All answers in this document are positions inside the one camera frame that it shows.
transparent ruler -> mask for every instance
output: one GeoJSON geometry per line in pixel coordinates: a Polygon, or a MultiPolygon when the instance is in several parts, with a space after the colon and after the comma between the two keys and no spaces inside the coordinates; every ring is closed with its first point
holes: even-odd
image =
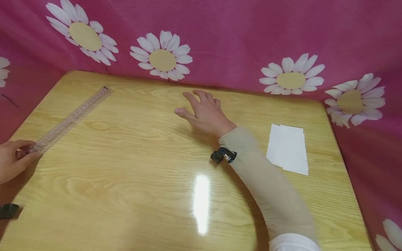
{"type": "Polygon", "coordinates": [[[80,107],[73,111],[67,118],[51,129],[45,136],[36,142],[29,152],[45,153],[63,135],[73,128],[78,121],[84,118],[90,111],[98,106],[107,96],[112,93],[107,87],[102,87],[97,93],[85,101],[80,107]]]}

wood grain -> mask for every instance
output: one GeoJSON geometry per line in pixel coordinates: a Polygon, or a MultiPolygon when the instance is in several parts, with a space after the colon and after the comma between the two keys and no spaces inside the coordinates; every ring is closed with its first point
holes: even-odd
{"type": "MultiPolygon", "coordinates": [[[[102,86],[114,92],[56,143],[15,197],[24,206],[1,250],[268,250],[262,216],[216,139],[177,117],[192,86],[73,71],[33,111],[15,139],[38,140],[102,86]],[[197,179],[207,186],[197,188],[197,179]],[[194,203],[207,194],[206,233],[194,203]]],[[[322,250],[371,250],[338,145],[317,101],[208,90],[266,152],[271,123],[304,128],[309,176],[284,172],[303,196],[322,250]]]]}

white daisy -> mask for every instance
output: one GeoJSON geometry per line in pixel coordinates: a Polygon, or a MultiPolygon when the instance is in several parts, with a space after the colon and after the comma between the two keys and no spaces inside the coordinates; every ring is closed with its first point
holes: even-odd
{"type": "Polygon", "coordinates": [[[348,81],[325,91],[334,99],[325,100],[330,107],[327,113],[331,120],[338,126],[350,128],[348,121],[351,118],[353,125],[357,126],[366,119],[379,120],[382,113],[377,108],[385,105],[384,86],[376,87],[381,78],[373,78],[373,74],[366,74],[359,81],[348,81]]]}
{"type": "Polygon", "coordinates": [[[69,0],[60,0],[60,3],[61,8],[55,4],[46,4],[46,8],[57,18],[46,16],[50,25],[96,62],[110,65],[109,59],[116,61],[113,53],[119,52],[115,47],[117,43],[102,33],[102,25],[97,21],[89,21],[84,9],[78,4],[74,7],[69,0]]]}
{"type": "Polygon", "coordinates": [[[6,70],[7,66],[10,65],[10,61],[5,57],[0,57],[0,88],[6,86],[5,79],[8,77],[9,70],[6,70]]]}
{"type": "Polygon", "coordinates": [[[260,83],[269,85],[264,92],[276,95],[291,93],[300,95],[303,91],[317,90],[316,86],[322,85],[324,79],[316,76],[325,68],[323,64],[312,67],[317,57],[317,55],[313,55],[308,58],[308,53],[306,53],[301,55],[296,63],[290,57],[286,57],[282,60],[282,67],[270,63],[268,68],[262,68],[261,72],[267,78],[260,78],[260,83]]]}
{"type": "Polygon", "coordinates": [[[381,235],[375,236],[375,241],[377,242],[378,247],[381,248],[381,251],[402,250],[402,229],[398,227],[395,222],[388,219],[383,221],[382,225],[384,226],[385,233],[389,240],[381,235]]]}
{"type": "Polygon", "coordinates": [[[193,61],[193,58],[187,55],[190,47],[180,45],[178,35],[172,35],[170,31],[161,31],[159,40],[154,34],[148,33],[146,38],[140,37],[137,41],[142,49],[131,46],[133,52],[130,52],[130,55],[140,61],[139,67],[151,70],[151,75],[177,81],[182,80],[184,74],[190,73],[183,65],[193,61]]]}

flower center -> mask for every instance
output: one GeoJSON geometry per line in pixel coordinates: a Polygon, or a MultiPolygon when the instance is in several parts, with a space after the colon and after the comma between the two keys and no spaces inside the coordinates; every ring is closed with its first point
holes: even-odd
{"type": "Polygon", "coordinates": [[[298,89],[304,85],[306,77],[300,72],[282,73],[277,76],[278,85],[285,89],[298,89]]]}
{"type": "Polygon", "coordinates": [[[98,34],[88,25],[82,22],[74,22],[68,29],[71,38],[81,47],[90,51],[97,51],[102,48],[102,42],[98,34]]]}
{"type": "Polygon", "coordinates": [[[336,102],[344,113],[359,114],[363,111],[363,101],[359,90],[345,92],[336,102]]]}
{"type": "Polygon", "coordinates": [[[156,50],[150,55],[150,63],[155,69],[170,71],[176,66],[176,58],[167,50],[156,50]]]}

stack of paper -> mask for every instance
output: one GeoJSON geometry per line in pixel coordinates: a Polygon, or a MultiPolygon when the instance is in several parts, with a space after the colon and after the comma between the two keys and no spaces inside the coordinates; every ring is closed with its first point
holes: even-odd
{"type": "Polygon", "coordinates": [[[267,159],[283,170],[308,175],[303,129],[272,124],[267,159]]]}

